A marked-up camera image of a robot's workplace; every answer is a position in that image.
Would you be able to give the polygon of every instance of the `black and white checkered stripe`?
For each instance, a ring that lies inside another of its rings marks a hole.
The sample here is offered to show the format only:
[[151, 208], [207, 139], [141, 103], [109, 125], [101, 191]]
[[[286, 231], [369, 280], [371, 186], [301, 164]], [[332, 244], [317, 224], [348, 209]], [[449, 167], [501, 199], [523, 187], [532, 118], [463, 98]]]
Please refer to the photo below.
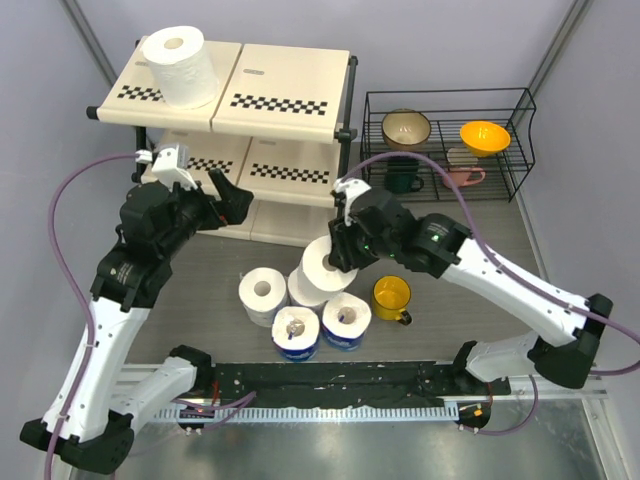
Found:
[[151, 100], [152, 102], [164, 101], [162, 93], [157, 88], [151, 87], [132, 87], [131, 85], [123, 85], [122, 91], [118, 94], [118, 98], [126, 100]]
[[254, 95], [242, 95], [241, 93], [236, 93], [233, 96], [233, 100], [231, 100], [232, 107], [320, 116], [325, 115], [327, 105], [327, 102], [316, 102], [315, 100], [304, 101], [290, 100], [288, 98], [256, 97]]
[[279, 178], [282, 180], [293, 180], [311, 183], [329, 183], [329, 171], [308, 170], [300, 168], [278, 167], [274, 165], [260, 165], [254, 163], [251, 168], [253, 177]]
[[231, 165], [233, 162], [228, 160], [214, 160], [212, 158], [196, 158], [191, 157], [187, 164], [188, 170], [213, 170], [219, 168], [223, 173], [231, 173]]

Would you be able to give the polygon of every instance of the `toilet paper roll with blue wrapper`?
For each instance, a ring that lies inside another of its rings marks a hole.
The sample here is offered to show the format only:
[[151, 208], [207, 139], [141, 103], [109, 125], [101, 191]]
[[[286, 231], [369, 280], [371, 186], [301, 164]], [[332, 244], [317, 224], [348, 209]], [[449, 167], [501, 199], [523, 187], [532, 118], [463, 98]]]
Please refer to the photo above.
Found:
[[273, 321], [271, 338], [284, 358], [305, 362], [318, 351], [320, 320], [309, 308], [284, 307]]
[[261, 327], [271, 327], [278, 311], [289, 303], [287, 283], [272, 268], [255, 268], [247, 273], [238, 294], [251, 321]]
[[322, 313], [322, 333], [331, 346], [352, 351], [362, 344], [371, 323], [367, 303], [350, 293], [339, 293], [327, 302]]

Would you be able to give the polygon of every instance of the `yellow mug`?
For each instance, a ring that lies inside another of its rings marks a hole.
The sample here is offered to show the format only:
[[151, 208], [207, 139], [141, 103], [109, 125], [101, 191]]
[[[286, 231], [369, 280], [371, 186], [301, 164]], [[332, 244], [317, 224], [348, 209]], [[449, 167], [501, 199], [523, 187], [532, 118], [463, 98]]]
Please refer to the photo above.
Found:
[[409, 325], [413, 319], [407, 312], [411, 300], [409, 284], [394, 275], [382, 277], [373, 286], [371, 304], [373, 313], [382, 320], [393, 320]]

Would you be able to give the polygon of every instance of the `black wire rack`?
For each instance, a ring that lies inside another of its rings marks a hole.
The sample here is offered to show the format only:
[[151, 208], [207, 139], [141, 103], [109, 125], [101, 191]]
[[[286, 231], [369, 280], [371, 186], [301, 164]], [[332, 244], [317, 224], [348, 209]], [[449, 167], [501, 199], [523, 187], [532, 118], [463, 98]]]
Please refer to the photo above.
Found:
[[[476, 166], [484, 170], [486, 177], [480, 183], [462, 188], [466, 200], [513, 200], [535, 165], [531, 124], [536, 104], [527, 88], [367, 92], [361, 161], [392, 151], [383, 138], [382, 120], [388, 113], [401, 108], [420, 112], [429, 119], [431, 134], [427, 142], [412, 151], [429, 156], [445, 170], [449, 167], [448, 150], [464, 147], [459, 132], [465, 123], [487, 120], [503, 126], [509, 132], [509, 147], [498, 154], [478, 159]], [[415, 182], [413, 187], [417, 191], [393, 192], [403, 202], [455, 200], [451, 189], [430, 167], [420, 163], [407, 170], [406, 164], [404, 167], [390, 165], [395, 160], [383, 160], [365, 167], [363, 179], [372, 186], [385, 187], [390, 175], [406, 175], [409, 171], [411, 175], [415, 173], [419, 182]]]

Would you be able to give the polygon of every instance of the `green mug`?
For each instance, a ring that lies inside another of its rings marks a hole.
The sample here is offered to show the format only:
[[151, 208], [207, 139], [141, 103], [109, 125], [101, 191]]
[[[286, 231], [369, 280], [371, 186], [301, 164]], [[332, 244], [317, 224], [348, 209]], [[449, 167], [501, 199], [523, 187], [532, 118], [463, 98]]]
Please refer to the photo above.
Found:
[[392, 158], [387, 162], [384, 188], [391, 193], [419, 192], [424, 188], [424, 180], [418, 176], [419, 166], [420, 161], [414, 158]]

